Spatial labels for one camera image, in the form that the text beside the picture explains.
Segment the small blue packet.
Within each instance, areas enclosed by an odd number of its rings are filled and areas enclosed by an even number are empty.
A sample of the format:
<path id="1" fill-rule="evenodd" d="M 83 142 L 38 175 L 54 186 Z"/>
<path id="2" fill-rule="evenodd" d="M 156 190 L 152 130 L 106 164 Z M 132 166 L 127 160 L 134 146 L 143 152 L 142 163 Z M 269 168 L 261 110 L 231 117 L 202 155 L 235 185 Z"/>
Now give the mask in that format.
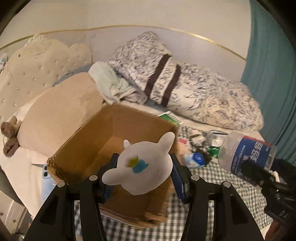
<path id="1" fill-rule="evenodd" d="M 201 153 L 183 154 L 183 159 L 188 168 L 202 168 L 206 165 Z"/>

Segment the light green fleece blanket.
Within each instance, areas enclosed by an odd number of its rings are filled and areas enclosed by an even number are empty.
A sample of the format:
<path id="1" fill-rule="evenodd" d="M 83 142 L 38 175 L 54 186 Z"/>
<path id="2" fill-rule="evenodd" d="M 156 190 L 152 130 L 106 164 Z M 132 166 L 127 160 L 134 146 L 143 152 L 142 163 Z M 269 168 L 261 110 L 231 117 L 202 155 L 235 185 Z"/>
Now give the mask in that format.
<path id="1" fill-rule="evenodd" d="M 137 90 L 125 78 L 117 75 L 107 63 L 95 62 L 88 74 L 106 101 L 119 102 L 122 99 L 130 102 L 139 101 Z"/>

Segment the teal curtain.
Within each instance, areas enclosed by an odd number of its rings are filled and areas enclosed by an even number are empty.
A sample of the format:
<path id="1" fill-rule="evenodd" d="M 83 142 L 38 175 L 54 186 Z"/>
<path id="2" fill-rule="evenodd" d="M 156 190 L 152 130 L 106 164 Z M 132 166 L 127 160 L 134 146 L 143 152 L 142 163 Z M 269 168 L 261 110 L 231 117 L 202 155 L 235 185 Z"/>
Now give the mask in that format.
<path id="1" fill-rule="evenodd" d="M 250 1 L 251 35 L 242 75 L 264 119 L 260 133 L 277 157 L 295 164 L 295 51 L 280 25 Z"/>

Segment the red white snack pouch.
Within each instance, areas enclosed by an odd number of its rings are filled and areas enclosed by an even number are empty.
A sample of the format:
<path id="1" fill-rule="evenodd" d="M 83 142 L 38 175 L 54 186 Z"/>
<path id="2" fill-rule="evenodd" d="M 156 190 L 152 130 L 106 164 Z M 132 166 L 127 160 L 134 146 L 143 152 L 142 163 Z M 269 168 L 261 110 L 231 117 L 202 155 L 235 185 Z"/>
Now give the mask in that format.
<path id="1" fill-rule="evenodd" d="M 178 137 L 178 143 L 186 147 L 188 147 L 188 144 L 189 144 L 188 139 L 184 137 Z"/>

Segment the brown cardboard box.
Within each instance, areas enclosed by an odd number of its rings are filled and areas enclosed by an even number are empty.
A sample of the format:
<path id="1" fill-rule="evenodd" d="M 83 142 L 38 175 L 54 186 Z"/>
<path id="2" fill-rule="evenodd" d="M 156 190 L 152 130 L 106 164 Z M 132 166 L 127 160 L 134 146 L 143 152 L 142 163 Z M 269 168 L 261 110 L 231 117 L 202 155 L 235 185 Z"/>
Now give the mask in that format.
<path id="1" fill-rule="evenodd" d="M 48 159 L 49 173 L 55 180 L 79 183 L 96 174 L 114 153 L 120 154 L 125 139 L 131 144 L 155 143 L 166 132 L 177 133 L 177 126 L 135 108 L 105 105 Z M 117 185 L 112 196 L 100 205 L 100 210 L 105 216 L 137 229 L 153 228 L 167 221 L 172 193 L 170 178 L 156 190 L 139 196 L 133 196 Z"/>

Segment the green white medicine box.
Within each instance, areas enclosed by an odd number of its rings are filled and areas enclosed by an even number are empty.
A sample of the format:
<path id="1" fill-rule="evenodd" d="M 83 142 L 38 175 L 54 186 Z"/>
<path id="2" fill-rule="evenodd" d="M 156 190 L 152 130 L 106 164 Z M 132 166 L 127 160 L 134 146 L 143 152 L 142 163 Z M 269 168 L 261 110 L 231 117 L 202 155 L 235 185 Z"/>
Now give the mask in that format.
<path id="1" fill-rule="evenodd" d="M 183 124 L 183 122 L 171 111 L 166 111 L 165 113 L 158 115 L 158 117 L 173 123 L 175 126 Z"/>

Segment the green snack packet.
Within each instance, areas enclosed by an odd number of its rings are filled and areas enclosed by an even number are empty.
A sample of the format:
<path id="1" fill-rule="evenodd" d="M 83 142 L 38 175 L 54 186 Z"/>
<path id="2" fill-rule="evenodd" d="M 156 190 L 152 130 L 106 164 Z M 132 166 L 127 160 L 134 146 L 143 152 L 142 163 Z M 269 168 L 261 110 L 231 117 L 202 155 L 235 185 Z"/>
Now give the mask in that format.
<path id="1" fill-rule="evenodd" d="M 208 153 L 213 158 L 218 158 L 219 152 L 220 152 L 220 147 L 211 146 L 208 148 Z"/>

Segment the clear water bottle blue label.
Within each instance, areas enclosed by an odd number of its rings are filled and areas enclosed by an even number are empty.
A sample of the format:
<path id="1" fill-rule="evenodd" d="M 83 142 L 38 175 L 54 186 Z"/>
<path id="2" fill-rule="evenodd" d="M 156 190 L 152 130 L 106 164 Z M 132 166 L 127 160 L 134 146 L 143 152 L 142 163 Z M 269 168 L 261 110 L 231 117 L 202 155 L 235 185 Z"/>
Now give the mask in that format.
<path id="1" fill-rule="evenodd" d="M 265 141 L 231 132 L 224 139 L 218 155 L 221 168 L 233 175 L 252 183 L 241 171 L 244 161 L 252 161 L 266 171 L 271 170 L 276 154 L 276 146 Z"/>

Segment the cream tufted headboard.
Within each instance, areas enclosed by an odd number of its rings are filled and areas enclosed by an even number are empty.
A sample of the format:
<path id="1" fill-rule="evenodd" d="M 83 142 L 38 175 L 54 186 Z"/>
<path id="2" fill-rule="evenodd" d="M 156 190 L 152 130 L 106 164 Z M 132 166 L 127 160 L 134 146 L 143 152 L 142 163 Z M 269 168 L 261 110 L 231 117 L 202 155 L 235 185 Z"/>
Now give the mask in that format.
<path id="1" fill-rule="evenodd" d="M 9 57 L 1 71 L 1 121 L 7 121 L 64 75 L 91 60 L 88 44 L 67 46 L 59 40 L 34 35 Z"/>

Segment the floral patterned duvet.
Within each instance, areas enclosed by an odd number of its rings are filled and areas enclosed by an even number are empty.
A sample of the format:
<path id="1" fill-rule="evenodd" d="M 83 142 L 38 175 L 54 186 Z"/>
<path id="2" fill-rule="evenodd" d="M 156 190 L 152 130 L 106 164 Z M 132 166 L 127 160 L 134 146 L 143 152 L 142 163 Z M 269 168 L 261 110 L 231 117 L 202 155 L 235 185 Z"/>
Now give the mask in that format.
<path id="1" fill-rule="evenodd" d="M 195 64 L 177 62 L 154 32 L 117 48 L 107 63 L 149 100 L 198 123 L 239 131 L 264 126 L 248 87 Z"/>

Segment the blue smartphone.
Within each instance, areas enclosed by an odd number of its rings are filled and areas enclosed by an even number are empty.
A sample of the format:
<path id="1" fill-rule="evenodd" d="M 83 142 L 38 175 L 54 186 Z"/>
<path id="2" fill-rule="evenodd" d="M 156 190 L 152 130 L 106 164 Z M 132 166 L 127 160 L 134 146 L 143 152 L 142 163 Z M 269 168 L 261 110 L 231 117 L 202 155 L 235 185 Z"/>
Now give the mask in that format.
<path id="1" fill-rule="evenodd" d="M 47 164 L 43 165 L 42 170 L 42 203 L 44 203 L 57 183 L 49 174 Z"/>

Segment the white bunny figurine toy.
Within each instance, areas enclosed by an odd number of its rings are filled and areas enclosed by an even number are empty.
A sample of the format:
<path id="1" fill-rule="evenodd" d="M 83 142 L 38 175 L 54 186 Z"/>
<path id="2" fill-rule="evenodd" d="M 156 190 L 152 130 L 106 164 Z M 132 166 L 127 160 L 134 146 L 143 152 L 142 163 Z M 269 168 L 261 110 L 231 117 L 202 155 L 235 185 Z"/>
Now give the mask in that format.
<path id="1" fill-rule="evenodd" d="M 124 150 L 116 167 L 102 175 L 102 182 L 109 186 L 121 185 L 132 195 L 143 195 L 158 188 L 173 169 L 169 151 L 174 140 L 172 132 L 162 135 L 157 143 L 142 141 L 131 144 L 124 140 Z"/>

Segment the navy tissue paper pack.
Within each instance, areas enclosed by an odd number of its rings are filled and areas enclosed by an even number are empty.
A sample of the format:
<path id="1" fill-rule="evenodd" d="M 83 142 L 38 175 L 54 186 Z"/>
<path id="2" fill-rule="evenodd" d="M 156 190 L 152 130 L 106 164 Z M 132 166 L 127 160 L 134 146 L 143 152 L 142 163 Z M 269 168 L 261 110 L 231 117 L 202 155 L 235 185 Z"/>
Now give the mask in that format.
<path id="1" fill-rule="evenodd" d="M 226 132 L 219 130 L 210 130 L 206 135 L 207 143 L 209 147 L 221 147 L 224 140 L 227 137 Z"/>

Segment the crumpled white tissue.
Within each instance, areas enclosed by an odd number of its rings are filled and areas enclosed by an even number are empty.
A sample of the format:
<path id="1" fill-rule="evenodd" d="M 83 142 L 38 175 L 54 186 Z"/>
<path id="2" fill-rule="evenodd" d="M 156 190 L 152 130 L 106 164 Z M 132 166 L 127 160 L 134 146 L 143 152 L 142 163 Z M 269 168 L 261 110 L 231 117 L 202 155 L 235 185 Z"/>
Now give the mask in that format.
<path id="1" fill-rule="evenodd" d="M 202 133 L 196 133 L 189 136 L 189 141 L 192 146 L 202 146 L 205 140 L 206 139 Z"/>

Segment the green checkered bed sheet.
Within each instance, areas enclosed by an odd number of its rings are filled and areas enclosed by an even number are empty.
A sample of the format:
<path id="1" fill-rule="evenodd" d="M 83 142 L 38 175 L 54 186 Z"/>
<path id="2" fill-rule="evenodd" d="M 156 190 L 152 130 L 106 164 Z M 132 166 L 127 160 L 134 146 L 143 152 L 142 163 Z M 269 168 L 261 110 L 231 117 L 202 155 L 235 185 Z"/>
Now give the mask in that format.
<path id="1" fill-rule="evenodd" d="M 247 219 L 254 219 L 263 236 L 270 228 L 272 219 L 264 213 L 266 199 L 257 187 L 243 181 L 235 175 L 210 162 L 203 168 L 191 168 L 192 174 L 198 175 L 205 181 L 218 184 L 218 202 L 223 204 L 229 199 L 225 214 L 231 217 L 230 231 L 243 229 L 235 235 L 235 240 L 243 240 L 247 234 L 252 234 L 252 227 L 247 232 Z M 130 225 L 102 216 L 103 227 L 108 240 L 180 240 L 184 230 L 189 205 L 183 204 L 176 194 L 169 198 L 167 220 L 153 228 L 136 230 Z"/>

